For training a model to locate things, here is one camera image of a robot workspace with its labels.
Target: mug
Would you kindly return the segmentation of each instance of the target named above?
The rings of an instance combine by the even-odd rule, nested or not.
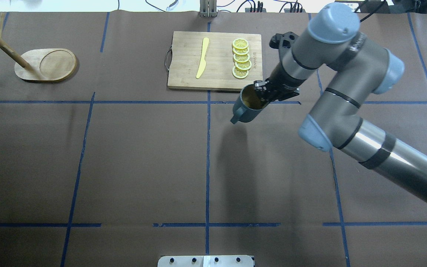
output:
[[[256,115],[258,115],[266,105],[261,105],[261,100],[258,98],[255,92],[255,86],[247,85],[235,101],[234,105],[234,117],[230,120],[233,124],[237,121],[243,123],[251,122]]]

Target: cutting board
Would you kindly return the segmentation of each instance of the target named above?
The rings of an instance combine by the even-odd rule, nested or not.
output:
[[[210,39],[202,76],[195,78],[202,53],[202,40]],[[232,41],[244,38],[249,43],[251,69],[244,79],[232,75],[234,67]],[[169,67],[168,88],[239,91],[245,85],[263,79],[261,35],[223,32],[174,32],[172,61]]]

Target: lemon slice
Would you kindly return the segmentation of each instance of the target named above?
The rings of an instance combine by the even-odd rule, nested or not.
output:
[[[248,41],[243,38],[234,39],[232,46],[236,49],[247,49]]]
[[[234,66],[234,68],[232,69],[232,74],[237,79],[244,79],[246,78],[246,76],[248,76],[248,71],[237,69],[237,67]]]
[[[237,67],[239,70],[249,70],[251,69],[251,61],[248,60],[245,63],[235,62],[235,67]]]
[[[233,48],[233,51],[235,54],[243,56],[249,53],[249,47],[247,47],[246,49],[236,49],[235,47]]]
[[[237,55],[237,54],[234,54],[234,61],[235,62],[245,63],[245,62],[248,62],[248,60],[249,60],[249,54],[246,54],[246,55]]]

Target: yellow knife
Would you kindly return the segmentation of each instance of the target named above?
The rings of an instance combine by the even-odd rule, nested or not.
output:
[[[197,71],[196,79],[202,76],[203,71],[205,70],[205,66],[207,66],[207,62],[205,61],[205,53],[207,52],[207,47],[209,47],[209,39],[207,37],[203,38],[202,41],[202,55],[200,56],[199,69]]]

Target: wooden mug tree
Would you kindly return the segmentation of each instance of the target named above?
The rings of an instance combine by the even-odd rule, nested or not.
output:
[[[71,76],[77,58],[68,49],[34,49],[19,55],[2,38],[4,15],[0,17],[0,49],[16,62],[16,75],[26,81],[59,82]]]

